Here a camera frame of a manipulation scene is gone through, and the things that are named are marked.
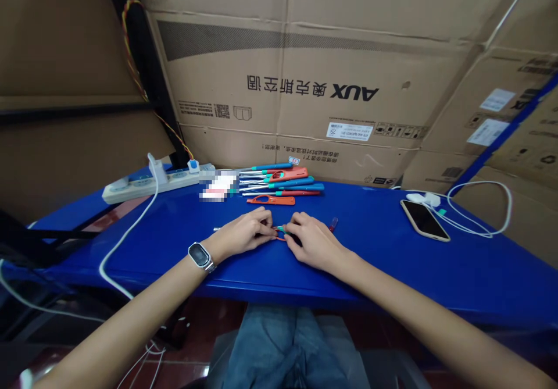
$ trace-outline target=smartphone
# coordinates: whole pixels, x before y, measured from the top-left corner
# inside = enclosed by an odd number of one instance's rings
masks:
[[[419,234],[437,241],[449,242],[448,234],[426,206],[408,200],[401,200],[401,205]]]

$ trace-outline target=white power strip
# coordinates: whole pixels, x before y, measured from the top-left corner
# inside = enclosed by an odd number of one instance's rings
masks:
[[[199,184],[201,172],[215,171],[215,167],[212,164],[200,165],[199,169],[200,172],[195,174],[190,174],[188,170],[175,171],[167,174],[169,182],[166,184],[159,184],[159,192],[161,193],[186,187],[187,185]],[[138,197],[153,195],[154,193],[155,179],[152,176],[145,176],[143,179],[130,181],[125,187],[115,188],[112,184],[107,185],[103,191],[103,200],[107,204],[115,204]]]

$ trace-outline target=hand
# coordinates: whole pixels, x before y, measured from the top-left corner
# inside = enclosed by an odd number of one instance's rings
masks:
[[[296,259],[314,268],[336,275],[337,270],[352,254],[333,236],[325,224],[307,215],[295,212],[285,230],[296,235],[302,246],[285,234],[285,240]]]
[[[211,254],[213,262],[219,264],[231,255],[250,251],[274,240],[277,231],[271,229],[272,224],[271,211],[261,206],[227,223],[202,241],[202,245]]]

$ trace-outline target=blue tabletop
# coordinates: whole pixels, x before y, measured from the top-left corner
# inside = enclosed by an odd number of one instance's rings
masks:
[[[558,324],[558,272],[506,237],[486,239],[444,225],[451,242],[434,241],[412,229],[399,204],[404,191],[334,183],[325,187],[323,196],[296,197],[295,206],[268,206],[274,224],[288,222],[294,211],[325,224],[338,217],[335,235],[342,244],[468,320],[522,327]],[[161,193],[111,257],[109,275],[141,290],[184,257],[190,243],[257,207],[239,195],[225,202],[200,202],[200,190],[196,185]],[[107,286],[98,265],[147,203],[48,269],[48,275],[68,284]],[[451,210],[448,216],[462,220]],[[299,263],[281,241],[227,260],[197,294],[336,309],[373,305],[335,278]]]

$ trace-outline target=white label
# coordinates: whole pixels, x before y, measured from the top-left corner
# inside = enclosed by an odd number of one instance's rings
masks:
[[[475,145],[490,146],[508,126],[509,123],[501,122],[500,120],[486,119],[467,142]]]
[[[492,91],[492,94],[489,95],[486,100],[481,104],[481,108],[490,111],[500,111],[504,108],[506,104],[510,102],[510,100],[515,95],[515,92],[501,90],[500,88],[495,89]]]
[[[373,128],[374,126],[362,126],[360,124],[330,123],[326,136],[366,142],[370,139]]]

